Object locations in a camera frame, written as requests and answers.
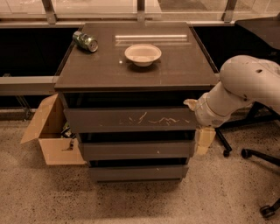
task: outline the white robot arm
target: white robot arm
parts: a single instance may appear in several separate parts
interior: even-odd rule
[[[260,102],[280,114],[280,66],[247,55],[227,60],[220,69],[220,82],[195,103],[203,127],[220,127],[237,109]]]

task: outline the bowl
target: bowl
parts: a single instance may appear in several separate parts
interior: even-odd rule
[[[128,60],[139,67],[148,67],[153,61],[158,60],[161,56],[161,51],[154,45],[132,45],[128,47],[124,55]]]

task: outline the open cardboard box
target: open cardboard box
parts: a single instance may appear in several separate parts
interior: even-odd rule
[[[70,138],[61,138],[66,123],[63,106],[57,94],[45,98],[27,127],[21,144],[38,139],[47,165],[84,165],[78,141],[69,150]]]

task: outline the crushed can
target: crushed can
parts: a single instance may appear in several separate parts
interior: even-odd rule
[[[76,31],[73,34],[73,41],[75,44],[91,53],[94,53],[98,49],[97,40],[93,36],[88,36],[86,33]]]

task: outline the caster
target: caster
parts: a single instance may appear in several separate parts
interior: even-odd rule
[[[243,149],[241,151],[241,155],[242,155],[243,158],[250,158],[250,157],[252,157],[252,153],[249,150],[245,150],[245,149]]]
[[[223,155],[224,155],[224,158],[228,158],[229,157],[229,150],[224,150],[224,153],[223,153]]]
[[[272,215],[274,215],[274,210],[270,206],[263,206],[260,208],[260,212],[263,218],[268,219]]]

